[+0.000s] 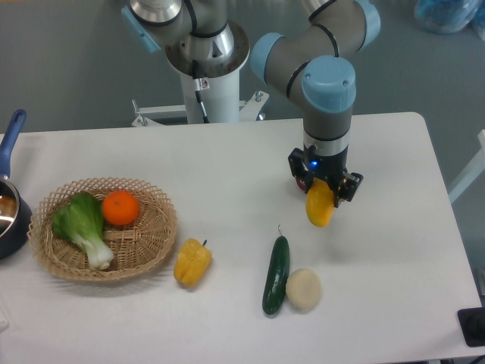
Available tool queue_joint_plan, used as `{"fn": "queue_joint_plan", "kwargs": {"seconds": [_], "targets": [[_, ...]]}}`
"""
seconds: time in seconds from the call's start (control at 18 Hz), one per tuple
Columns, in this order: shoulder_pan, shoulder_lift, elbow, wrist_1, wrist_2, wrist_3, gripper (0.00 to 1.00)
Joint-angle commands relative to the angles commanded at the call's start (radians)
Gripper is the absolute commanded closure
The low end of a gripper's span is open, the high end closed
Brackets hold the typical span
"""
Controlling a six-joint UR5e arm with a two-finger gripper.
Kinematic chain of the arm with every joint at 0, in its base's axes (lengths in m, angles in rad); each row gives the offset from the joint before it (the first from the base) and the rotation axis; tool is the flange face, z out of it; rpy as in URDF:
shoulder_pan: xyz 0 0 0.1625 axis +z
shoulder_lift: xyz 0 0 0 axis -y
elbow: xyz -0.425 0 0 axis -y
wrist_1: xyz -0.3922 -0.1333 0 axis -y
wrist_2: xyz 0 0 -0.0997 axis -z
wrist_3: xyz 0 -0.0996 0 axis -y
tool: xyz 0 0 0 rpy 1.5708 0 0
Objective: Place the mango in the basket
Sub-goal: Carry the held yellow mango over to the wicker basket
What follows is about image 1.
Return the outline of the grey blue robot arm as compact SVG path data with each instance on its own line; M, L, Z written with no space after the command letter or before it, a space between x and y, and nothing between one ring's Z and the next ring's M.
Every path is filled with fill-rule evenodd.
M310 23L295 38L249 42L225 1L128 1L122 15L151 52L163 51L180 75L187 120L239 120L239 72L248 64L303 114L303 147L289 155L303 190L327 183L335 205L351 201L362 176L346 167L355 70L348 57L372 42L380 16L368 1L304 1Z

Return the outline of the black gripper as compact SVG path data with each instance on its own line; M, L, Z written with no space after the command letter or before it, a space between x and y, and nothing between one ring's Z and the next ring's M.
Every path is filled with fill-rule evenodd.
M334 207L338 208L341 202L351 202L363 176L359 173L350 173L346 168L348 148L342 152L322 156L316 153L316 147L295 148L288 156L289 168L296 180L297 186L307 193L315 178L325 181L333 191Z

